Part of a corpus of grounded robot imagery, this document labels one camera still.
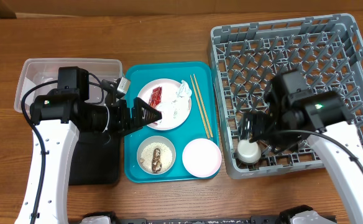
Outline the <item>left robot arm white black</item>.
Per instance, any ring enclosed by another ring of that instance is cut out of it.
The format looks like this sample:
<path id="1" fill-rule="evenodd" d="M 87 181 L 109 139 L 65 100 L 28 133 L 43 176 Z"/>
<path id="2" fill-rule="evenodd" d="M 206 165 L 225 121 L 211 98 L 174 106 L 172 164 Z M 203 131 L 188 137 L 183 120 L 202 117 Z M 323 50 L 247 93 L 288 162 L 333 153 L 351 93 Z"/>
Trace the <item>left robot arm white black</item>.
<path id="1" fill-rule="evenodd" d="M 21 110 L 33 131 L 34 148 L 24 203 L 16 223 L 68 223 L 67 194 L 71 160 L 80 131 L 101 132 L 122 137 L 162 118 L 141 98 L 128 108 L 123 96 L 129 80 L 96 81 L 107 93 L 104 105 L 89 103 L 92 74 L 80 67 L 61 67 L 56 88 L 39 95 L 26 107 L 28 96 L 42 85 L 28 90 Z"/>

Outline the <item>grey bowl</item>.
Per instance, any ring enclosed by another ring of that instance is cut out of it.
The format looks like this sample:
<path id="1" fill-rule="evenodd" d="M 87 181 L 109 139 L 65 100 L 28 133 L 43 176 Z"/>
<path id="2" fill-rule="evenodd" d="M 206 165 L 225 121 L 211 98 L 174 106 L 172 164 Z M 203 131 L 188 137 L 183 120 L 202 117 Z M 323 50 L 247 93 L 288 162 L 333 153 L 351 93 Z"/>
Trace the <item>grey bowl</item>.
<path id="1" fill-rule="evenodd" d="M 168 172 L 175 163 L 176 150 L 173 143 L 163 136 L 151 136 L 138 147 L 137 162 L 150 175 Z"/>

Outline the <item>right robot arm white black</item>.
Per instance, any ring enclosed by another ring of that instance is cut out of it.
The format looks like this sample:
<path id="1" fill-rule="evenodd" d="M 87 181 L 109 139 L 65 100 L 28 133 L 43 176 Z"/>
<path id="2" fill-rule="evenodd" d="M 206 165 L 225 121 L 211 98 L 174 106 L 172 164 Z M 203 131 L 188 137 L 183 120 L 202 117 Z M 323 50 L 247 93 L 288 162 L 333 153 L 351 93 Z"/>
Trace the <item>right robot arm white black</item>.
<path id="1" fill-rule="evenodd" d="M 298 70 L 273 77 L 270 87 L 269 112 L 243 114 L 240 142 L 264 141 L 278 154 L 306 141 L 328 171 L 350 221 L 363 223 L 363 146 L 340 95 L 314 94 Z"/>

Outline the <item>white rice pile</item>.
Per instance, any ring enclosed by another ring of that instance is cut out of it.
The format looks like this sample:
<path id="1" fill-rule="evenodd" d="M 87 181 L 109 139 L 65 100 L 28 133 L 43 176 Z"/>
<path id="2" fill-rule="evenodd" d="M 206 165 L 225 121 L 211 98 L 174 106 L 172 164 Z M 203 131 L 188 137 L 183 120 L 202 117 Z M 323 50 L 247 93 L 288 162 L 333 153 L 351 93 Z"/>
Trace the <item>white rice pile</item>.
<path id="1" fill-rule="evenodd" d="M 161 150 L 161 163 L 162 163 L 162 170 L 158 173 L 152 172 L 152 158 L 153 158 L 153 151 L 155 148 L 159 148 Z M 167 171 L 172 164 L 173 161 L 173 153 L 170 148 L 160 142 L 153 142 L 148 144 L 146 147 L 143 148 L 142 153 L 139 157 L 140 165 L 143 167 L 144 170 L 151 174 L 159 174 L 161 172 Z"/>

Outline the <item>red snack wrapper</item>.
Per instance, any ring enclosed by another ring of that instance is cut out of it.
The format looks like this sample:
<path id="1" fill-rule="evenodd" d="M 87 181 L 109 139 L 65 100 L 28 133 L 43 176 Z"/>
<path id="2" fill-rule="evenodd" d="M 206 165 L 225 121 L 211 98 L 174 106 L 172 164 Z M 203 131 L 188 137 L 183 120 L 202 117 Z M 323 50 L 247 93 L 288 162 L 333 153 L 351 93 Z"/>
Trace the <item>red snack wrapper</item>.
<path id="1" fill-rule="evenodd" d="M 151 93 L 151 96 L 149 99 L 149 105 L 152 108 L 156 108 L 157 105 L 161 103 L 161 100 L 162 100 L 162 87 L 159 86 L 152 90 L 152 93 Z"/>

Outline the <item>brown food piece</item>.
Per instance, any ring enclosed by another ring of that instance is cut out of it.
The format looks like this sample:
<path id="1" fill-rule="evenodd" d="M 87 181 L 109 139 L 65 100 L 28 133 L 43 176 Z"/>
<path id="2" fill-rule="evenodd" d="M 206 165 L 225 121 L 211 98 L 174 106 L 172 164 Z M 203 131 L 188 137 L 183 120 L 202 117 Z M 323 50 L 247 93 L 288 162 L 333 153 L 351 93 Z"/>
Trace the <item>brown food piece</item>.
<path id="1" fill-rule="evenodd" d="M 161 163 L 161 150 L 159 148 L 155 148 L 153 151 L 153 158 L 152 158 L 152 172 L 158 173 L 162 170 L 162 163 Z"/>

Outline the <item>white tissue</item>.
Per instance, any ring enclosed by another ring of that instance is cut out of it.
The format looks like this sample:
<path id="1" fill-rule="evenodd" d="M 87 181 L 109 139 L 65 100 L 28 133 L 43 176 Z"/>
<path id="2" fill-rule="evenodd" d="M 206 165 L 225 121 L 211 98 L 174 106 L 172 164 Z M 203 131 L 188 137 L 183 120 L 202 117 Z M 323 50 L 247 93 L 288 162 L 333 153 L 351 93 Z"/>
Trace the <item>white tissue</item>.
<path id="1" fill-rule="evenodd" d="M 192 90 L 187 82 L 182 80 L 178 89 L 155 108 L 162 114 L 162 119 L 157 121 L 157 124 L 170 126 L 184 122 L 190 112 L 191 95 Z"/>

